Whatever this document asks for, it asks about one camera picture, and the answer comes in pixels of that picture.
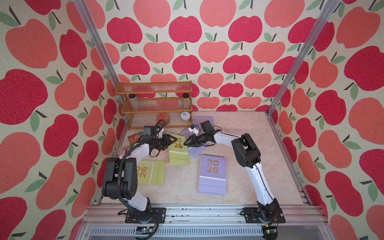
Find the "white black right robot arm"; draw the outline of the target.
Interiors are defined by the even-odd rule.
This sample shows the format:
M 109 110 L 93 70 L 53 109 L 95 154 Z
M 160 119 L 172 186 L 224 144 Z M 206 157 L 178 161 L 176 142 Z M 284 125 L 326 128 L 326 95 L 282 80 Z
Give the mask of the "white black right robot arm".
M 265 224 L 280 221 L 284 214 L 268 186 L 262 170 L 261 152 L 252 137 L 247 133 L 241 136 L 225 133 L 221 128 L 212 126 L 209 121 L 202 122 L 200 126 L 201 131 L 194 125 L 188 128 L 192 135 L 187 138 L 184 145 L 202 147 L 207 142 L 212 142 L 233 148 L 237 162 L 246 169 L 255 189 L 260 221 Z

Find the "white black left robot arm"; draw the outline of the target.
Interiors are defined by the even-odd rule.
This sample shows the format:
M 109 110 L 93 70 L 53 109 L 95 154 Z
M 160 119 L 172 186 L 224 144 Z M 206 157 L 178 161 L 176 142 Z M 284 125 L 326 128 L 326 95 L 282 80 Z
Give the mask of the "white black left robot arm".
M 163 134 L 165 121 L 160 120 L 155 126 L 145 126 L 144 133 L 123 156 L 109 158 L 106 163 L 102 195 L 119 200 L 129 211 L 148 221 L 151 214 L 151 202 L 138 190 L 137 166 L 153 150 L 167 149 L 177 141 L 169 134 Z

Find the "pink calendar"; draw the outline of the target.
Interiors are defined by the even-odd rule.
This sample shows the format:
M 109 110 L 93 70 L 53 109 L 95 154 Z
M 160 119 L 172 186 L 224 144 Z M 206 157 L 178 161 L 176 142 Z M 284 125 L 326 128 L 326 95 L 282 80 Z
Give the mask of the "pink calendar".
M 159 152 L 159 155 L 156 156 L 158 161 L 168 161 L 169 160 L 169 150 L 164 150 Z

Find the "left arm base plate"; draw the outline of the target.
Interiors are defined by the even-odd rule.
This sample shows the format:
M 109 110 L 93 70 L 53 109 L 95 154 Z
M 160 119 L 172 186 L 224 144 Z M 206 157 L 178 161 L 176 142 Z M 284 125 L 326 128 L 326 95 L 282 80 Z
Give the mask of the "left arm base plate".
M 166 217 L 166 208 L 151 208 L 151 212 L 129 210 L 126 215 L 126 224 L 163 224 Z

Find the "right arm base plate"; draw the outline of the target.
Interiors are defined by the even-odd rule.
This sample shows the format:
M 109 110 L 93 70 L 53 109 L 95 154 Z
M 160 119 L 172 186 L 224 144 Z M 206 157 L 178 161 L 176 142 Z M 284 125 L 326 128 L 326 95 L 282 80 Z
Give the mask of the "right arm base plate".
M 240 212 L 247 224 L 284 224 L 286 223 L 285 215 L 282 210 L 270 208 L 243 208 Z

